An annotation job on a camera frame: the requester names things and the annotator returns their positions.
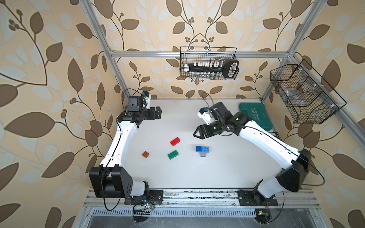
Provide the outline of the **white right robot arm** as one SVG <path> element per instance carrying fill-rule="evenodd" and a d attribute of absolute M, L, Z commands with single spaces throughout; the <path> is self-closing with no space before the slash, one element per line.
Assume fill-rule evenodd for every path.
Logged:
<path fill-rule="evenodd" d="M 198 117 L 204 124 L 197 127 L 198 138 L 206 139 L 223 132 L 231 132 L 259 147 L 274 159 L 282 170 L 266 180 L 261 180 L 254 188 L 253 194 L 270 198 L 284 190 L 297 192 L 309 172 L 311 153 L 300 151 L 274 137 L 244 113 L 231 112 L 220 114 L 218 110 L 202 108 Z"/>

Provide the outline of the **dark green lego brick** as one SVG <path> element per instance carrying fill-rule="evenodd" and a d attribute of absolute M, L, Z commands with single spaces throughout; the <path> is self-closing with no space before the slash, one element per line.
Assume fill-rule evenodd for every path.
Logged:
<path fill-rule="evenodd" d="M 169 160 L 172 160 L 173 158 L 177 157 L 179 155 L 177 150 L 174 150 L 172 152 L 170 152 L 167 156 L 169 158 Z"/>

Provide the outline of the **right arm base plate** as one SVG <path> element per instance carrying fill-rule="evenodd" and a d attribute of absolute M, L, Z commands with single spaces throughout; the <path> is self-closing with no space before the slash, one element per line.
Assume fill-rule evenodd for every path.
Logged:
<path fill-rule="evenodd" d="M 275 195 L 265 198 L 258 191 L 239 190 L 237 192 L 240 206 L 278 206 Z"/>

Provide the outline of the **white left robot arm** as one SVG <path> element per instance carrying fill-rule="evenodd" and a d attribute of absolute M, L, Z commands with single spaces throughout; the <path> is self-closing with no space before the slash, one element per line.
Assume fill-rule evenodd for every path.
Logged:
<path fill-rule="evenodd" d="M 112 144 L 100 163 L 89 172 L 89 178 L 97 198 L 144 197 L 149 194 L 146 181 L 133 180 L 124 168 L 125 158 L 129 151 L 139 125 L 144 120 L 161 118 L 161 107 L 132 107 L 131 111 L 122 112 L 116 119 L 117 131 Z"/>

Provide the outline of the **light blue lego brick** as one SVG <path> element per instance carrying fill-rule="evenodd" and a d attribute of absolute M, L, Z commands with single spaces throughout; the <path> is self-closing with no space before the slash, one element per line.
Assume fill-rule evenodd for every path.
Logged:
<path fill-rule="evenodd" d="M 209 151 L 209 147 L 201 147 L 201 153 L 202 154 L 208 154 L 210 151 Z"/>

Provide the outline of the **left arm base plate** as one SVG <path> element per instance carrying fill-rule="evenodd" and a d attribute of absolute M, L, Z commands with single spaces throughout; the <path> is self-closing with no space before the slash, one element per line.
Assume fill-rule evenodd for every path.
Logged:
<path fill-rule="evenodd" d="M 163 190 L 152 189 L 144 196 L 133 196 L 125 199 L 125 205 L 137 205 L 141 204 L 143 200 L 153 197 L 156 205 L 162 205 L 163 203 Z"/>

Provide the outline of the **red lego brick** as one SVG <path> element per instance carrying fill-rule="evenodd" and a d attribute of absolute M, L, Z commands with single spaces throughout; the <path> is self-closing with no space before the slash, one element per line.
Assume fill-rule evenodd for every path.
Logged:
<path fill-rule="evenodd" d="M 179 144 L 181 142 L 181 140 L 177 137 L 175 139 L 173 139 L 170 144 L 171 146 L 176 146 L 177 144 Z"/>

